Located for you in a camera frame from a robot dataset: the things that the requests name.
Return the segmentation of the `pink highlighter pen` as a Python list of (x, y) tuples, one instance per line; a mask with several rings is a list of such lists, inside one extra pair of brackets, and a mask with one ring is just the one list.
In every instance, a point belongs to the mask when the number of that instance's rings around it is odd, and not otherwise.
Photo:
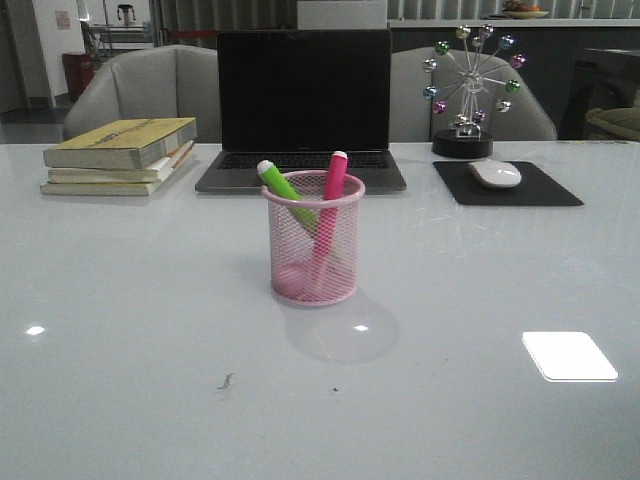
[[(344, 176), (348, 167), (348, 155), (343, 151), (335, 151), (330, 158), (326, 175), (323, 200), (331, 201), (342, 197)], [(315, 237), (310, 292), (318, 297), (323, 290), (324, 270), (332, 247), (332, 237), (336, 223), (338, 209), (336, 207), (323, 208), (320, 211)]]

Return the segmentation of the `green highlighter pen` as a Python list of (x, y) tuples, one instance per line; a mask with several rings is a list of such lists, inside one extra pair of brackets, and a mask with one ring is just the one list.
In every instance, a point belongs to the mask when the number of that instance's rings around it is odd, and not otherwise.
[[(347, 166), (348, 156), (345, 152), (335, 151), (331, 155), (323, 191), (323, 199), (325, 201), (336, 200), (341, 197)], [(270, 160), (262, 160), (257, 166), (257, 173), (271, 192), (277, 196), (294, 201), (301, 199), (301, 196), (289, 183), (289, 180)], [(335, 230), (338, 213), (337, 207), (322, 209), (320, 216), (317, 216), (307, 208), (294, 207), (289, 212), (304, 231), (314, 239), (315, 247), (318, 249), (316, 252), (318, 256), (330, 254), (334, 259), (340, 258), (340, 254), (332, 246), (332, 235)]]

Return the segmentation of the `pink mesh pen holder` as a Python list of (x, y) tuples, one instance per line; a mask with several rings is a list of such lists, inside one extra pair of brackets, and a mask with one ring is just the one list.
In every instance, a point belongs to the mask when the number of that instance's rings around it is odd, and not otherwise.
[[(299, 201), (281, 198), (267, 186), (262, 187), (268, 205), (272, 288), (280, 298), (300, 305), (323, 306), (343, 301), (356, 290), (359, 202), (365, 185), (346, 174), (342, 197), (324, 201), (324, 171), (294, 171), (284, 177), (301, 196)], [(289, 212), (294, 207), (307, 208), (317, 216), (323, 208), (338, 208), (332, 246), (340, 258), (328, 255), (323, 290), (318, 297), (310, 292), (315, 241)]]

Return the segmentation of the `grey laptop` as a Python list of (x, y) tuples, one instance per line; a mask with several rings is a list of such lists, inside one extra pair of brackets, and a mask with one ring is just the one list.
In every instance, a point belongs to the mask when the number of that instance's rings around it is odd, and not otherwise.
[(337, 150), (367, 193), (405, 190), (389, 150), (391, 47), (387, 29), (220, 33), (222, 150), (196, 191), (253, 194), (260, 161), (325, 170)]

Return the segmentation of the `middle cream book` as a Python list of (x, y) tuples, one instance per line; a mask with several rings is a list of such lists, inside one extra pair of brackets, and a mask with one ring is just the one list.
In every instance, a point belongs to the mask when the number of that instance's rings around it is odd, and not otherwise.
[(194, 146), (190, 140), (167, 156), (138, 170), (51, 168), (48, 181), (52, 183), (158, 183), (166, 180), (189, 156)]

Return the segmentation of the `white computer mouse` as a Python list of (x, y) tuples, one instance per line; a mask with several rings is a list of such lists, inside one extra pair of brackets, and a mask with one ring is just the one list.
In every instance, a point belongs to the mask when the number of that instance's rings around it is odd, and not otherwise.
[(468, 163), (473, 177), (483, 186), (506, 189), (518, 186), (522, 175), (516, 166), (509, 162), (484, 159)]

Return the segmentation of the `black mouse pad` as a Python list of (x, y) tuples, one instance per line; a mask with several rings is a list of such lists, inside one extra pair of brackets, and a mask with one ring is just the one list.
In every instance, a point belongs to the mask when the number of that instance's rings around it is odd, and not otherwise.
[(512, 188), (490, 188), (471, 173), (468, 161), (435, 161), (454, 199), (467, 206), (581, 206), (583, 201), (531, 162), (514, 162), (521, 174)]

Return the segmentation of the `yellow top book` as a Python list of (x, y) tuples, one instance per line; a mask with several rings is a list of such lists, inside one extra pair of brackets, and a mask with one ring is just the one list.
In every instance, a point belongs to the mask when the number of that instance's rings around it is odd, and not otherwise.
[(195, 117), (123, 119), (43, 152), (52, 168), (144, 169), (197, 137)]

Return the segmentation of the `ferris wheel desk ornament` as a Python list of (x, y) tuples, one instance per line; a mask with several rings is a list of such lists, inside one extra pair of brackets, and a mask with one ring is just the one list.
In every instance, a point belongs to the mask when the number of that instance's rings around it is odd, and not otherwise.
[(499, 80), (495, 77), (498, 66), (488, 66), (493, 55), (483, 54), (485, 43), (494, 34), (494, 26), (485, 23), (474, 29), (463, 24), (456, 28), (456, 38), (462, 41), (465, 61), (458, 62), (451, 53), (450, 43), (439, 41), (434, 46), (435, 56), (423, 61), (423, 69), (434, 73), (444, 58), (453, 61), (451, 70), (454, 81), (443, 86), (428, 85), (423, 89), (423, 96), (431, 102), (431, 111), (436, 115), (447, 112), (449, 99), (460, 97), (460, 107), (456, 115), (449, 121), (448, 127), (434, 133), (432, 151), (438, 155), (457, 159), (484, 158), (493, 152), (493, 137), (483, 129), (488, 112), (483, 108), (478, 95), (488, 93), (490, 84), (499, 85), (502, 89), (494, 96), (493, 105), (497, 112), (506, 113), (512, 106), (510, 96), (517, 93), (522, 82), (515, 78)]

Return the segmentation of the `red barrier belt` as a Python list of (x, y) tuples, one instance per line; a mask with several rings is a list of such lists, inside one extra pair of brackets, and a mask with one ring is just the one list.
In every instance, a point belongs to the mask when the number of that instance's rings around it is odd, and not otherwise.
[(219, 34), (218, 30), (173, 30), (169, 37), (174, 39), (202, 39), (214, 38)]

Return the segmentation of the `bottom yellow-edged book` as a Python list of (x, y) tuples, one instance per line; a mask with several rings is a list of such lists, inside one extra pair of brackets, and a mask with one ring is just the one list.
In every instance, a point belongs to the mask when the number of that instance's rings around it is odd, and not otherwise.
[(149, 196), (166, 180), (158, 183), (52, 183), (47, 180), (40, 186), (40, 191), (45, 195)]

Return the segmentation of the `red trash bin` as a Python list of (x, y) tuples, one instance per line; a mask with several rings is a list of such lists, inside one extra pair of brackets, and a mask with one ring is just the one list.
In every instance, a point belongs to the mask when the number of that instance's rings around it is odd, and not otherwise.
[(62, 54), (62, 62), (69, 95), (76, 101), (94, 77), (92, 58), (88, 53), (69, 52)]

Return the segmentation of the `fruit bowl on counter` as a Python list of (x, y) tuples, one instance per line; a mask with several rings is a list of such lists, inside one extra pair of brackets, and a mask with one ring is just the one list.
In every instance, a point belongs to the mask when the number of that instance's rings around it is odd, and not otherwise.
[(514, 19), (540, 19), (546, 17), (549, 12), (539, 6), (528, 4), (524, 1), (504, 1), (502, 12)]

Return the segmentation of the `dark side table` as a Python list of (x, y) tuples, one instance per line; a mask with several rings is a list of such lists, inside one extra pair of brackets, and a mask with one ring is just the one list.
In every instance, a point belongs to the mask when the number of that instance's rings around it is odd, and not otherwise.
[(585, 50), (575, 61), (563, 140), (639, 139), (639, 51)]

